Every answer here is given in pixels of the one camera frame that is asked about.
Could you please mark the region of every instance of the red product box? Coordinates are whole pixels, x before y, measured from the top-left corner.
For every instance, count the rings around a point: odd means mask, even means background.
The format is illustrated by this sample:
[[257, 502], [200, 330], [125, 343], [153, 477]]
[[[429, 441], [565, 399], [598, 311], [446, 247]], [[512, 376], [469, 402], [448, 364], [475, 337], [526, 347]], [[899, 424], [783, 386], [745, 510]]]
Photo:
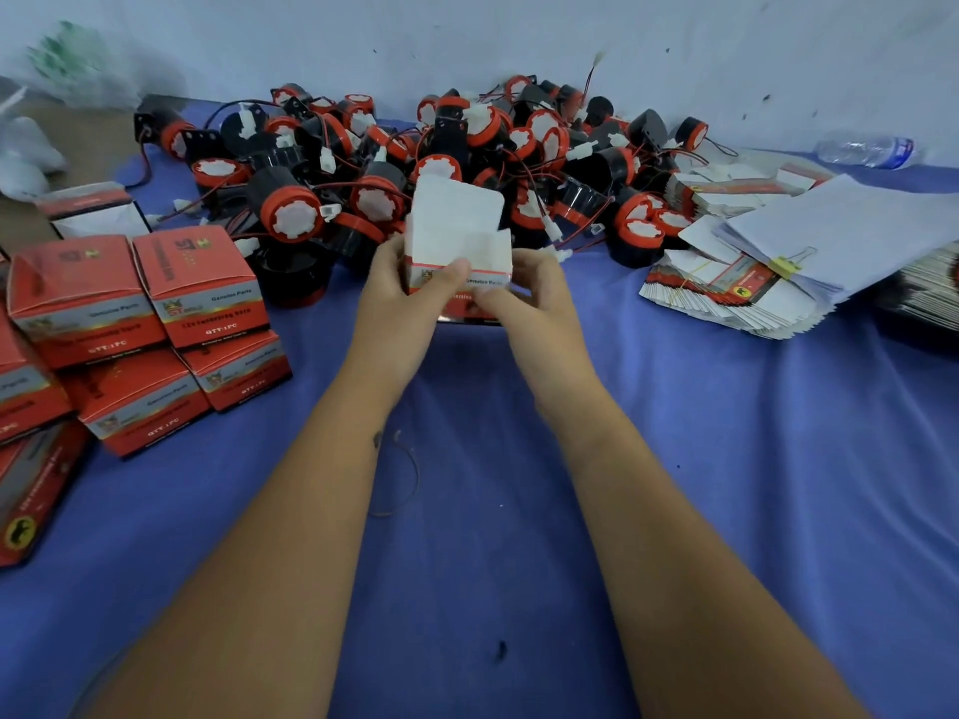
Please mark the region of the red product box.
[[6, 304], [10, 319], [51, 368], [166, 340], [123, 235], [50, 241], [17, 252]]
[[140, 449], [210, 410], [197, 381], [173, 351], [145, 351], [67, 374], [63, 386], [78, 419], [117, 456]]
[[0, 568], [30, 557], [92, 441], [65, 421], [0, 448]]
[[280, 336], [252, 333], [181, 353], [213, 408], [225, 411], [293, 375]]
[[222, 227], [154, 232], [134, 240], [133, 249], [175, 348], [270, 326], [256, 276]]
[[0, 309], [0, 445], [71, 411], [59, 381]]

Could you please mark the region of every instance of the blue tablecloth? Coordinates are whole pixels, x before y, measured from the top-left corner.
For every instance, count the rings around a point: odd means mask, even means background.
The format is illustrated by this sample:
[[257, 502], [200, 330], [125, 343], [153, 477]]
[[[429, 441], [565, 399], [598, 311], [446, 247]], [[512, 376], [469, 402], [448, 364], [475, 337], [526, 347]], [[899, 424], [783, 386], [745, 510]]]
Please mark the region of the blue tablecloth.
[[[192, 198], [185, 168], [150, 158], [146, 212]], [[955, 170], [857, 175], [959, 191]], [[606, 386], [869, 709], [959, 715], [959, 363], [856, 308], [770, 342], [642, 300], [644, 271], [604, 247], [564, 266]], [[338, 270], [316, 305], [270, 312], [292, 381], [127, 463], [97, 453], [32, 562], [0, 575], [0, 714], [63, 716], [171, 601], [329, 385], [361, 286]], [[593, 547], [505, 333], [440, 327], [397, 429], [422, 486], [366, 526], [331, 716], [635, 716]], [[413, 485], [385, 447], [374, 510]]]

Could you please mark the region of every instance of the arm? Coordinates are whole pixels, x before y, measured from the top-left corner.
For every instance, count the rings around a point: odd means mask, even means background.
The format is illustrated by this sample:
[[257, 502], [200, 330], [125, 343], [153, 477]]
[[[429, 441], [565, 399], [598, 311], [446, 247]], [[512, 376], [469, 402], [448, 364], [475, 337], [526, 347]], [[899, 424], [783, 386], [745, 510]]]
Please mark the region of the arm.
[[514, 281], [477, 301], [563, 449], [643, 715], [867, 716], [602, 387], [555, 258], [516, 250]]
[[402, 250], [380, 247], [340, 374], [88, 716], [326, 715], [384, 423], [469, 272], [454, 263], [408, 297]]

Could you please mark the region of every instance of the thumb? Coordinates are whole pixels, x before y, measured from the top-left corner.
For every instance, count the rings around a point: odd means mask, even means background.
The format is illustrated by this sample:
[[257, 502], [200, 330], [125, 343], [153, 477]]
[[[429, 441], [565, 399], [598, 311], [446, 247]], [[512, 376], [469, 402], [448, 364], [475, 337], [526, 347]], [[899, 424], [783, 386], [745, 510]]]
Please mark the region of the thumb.
[[439, 270], [433, 278], [414, 295], [414, 299], [422, 303], [424, 308], [428, 308], [430, 311], [436, 311], [438, 314], [454, 295], [464, 289], [469, 276], [469, 261], [462, 258], [453, 260], [449, 265]]
[[476, 288], [473, 301], [487, 313], [493, 313], [497, 320], [508, 330], [518, 325], [518, 321], [533, 310], [533, 307], [521, 301], [508, 288]]

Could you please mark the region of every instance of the plastic bag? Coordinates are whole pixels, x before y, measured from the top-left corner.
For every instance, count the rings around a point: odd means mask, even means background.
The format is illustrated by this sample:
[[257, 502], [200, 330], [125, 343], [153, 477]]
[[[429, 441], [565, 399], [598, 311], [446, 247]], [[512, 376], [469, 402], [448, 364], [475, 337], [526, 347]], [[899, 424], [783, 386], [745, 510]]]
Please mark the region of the plastic bag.
[[133, 110], [142, 98], [132, 57], [94, 29], [61, 21], [27, 48], [20, 82], [73, 108]]

